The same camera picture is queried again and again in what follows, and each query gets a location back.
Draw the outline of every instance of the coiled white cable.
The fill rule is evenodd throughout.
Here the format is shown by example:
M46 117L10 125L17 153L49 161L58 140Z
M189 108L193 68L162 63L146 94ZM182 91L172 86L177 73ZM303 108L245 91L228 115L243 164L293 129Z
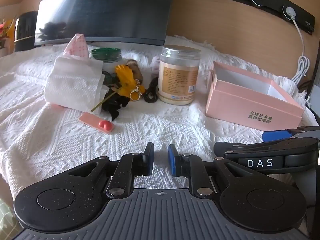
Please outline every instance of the coiled white cable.
M301 32L300 32L300 29L299 29L299 27L298 27L298 25L296 23L296 12L294 11L294 9L292 7L287 7L286 12L290 16L291 20L293 21L295 27L298 30L300 39L302 41L302 47L303 47L302 55L298 59L297 72L294 75L294 77L291 79L296 85L298 85L299 82L301 81L301 79L306 76L306 73L307 73L307 71L308 71L308 69L310 67L310 60L304 55L305 47L304 47L304 42L303 42L303 38L302 38L302 35L301 35Z

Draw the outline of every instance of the barcode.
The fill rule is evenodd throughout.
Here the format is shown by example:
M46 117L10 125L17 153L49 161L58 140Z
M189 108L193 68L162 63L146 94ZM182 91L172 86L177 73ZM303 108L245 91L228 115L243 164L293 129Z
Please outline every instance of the barcode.
M196 85L190 86L188 93L190 94L190 93L194 92L195 90L196 90Z

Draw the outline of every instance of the pink checkered cloth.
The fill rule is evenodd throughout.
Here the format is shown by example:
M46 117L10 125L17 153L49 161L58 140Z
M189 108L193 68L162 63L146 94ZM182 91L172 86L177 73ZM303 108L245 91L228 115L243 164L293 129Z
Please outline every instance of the pink checkered cloth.
M71 41L69 42L69 44L63 52L63 55L65 54L85 58L89 57L88 46L83 34L77 33L75 36L73 36L73 38L71 39Z

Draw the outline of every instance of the silver bolt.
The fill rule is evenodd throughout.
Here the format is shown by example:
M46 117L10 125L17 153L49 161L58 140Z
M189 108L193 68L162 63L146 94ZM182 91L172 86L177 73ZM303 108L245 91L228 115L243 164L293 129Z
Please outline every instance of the silver bolt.
M120 187L115 187L109 190L109 194L113 196L120 196L124 193L124 189Z
M201 187L197 190L197 192L200 196L207 196L213 193L212 189L208 187Z

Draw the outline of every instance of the open cardboard box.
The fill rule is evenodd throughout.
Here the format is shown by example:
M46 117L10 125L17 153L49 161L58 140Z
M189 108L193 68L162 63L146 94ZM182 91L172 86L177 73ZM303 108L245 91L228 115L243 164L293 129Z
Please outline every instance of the open cardboard box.
M214 62L206 115L270 131L299 126L303 108L269 78Z

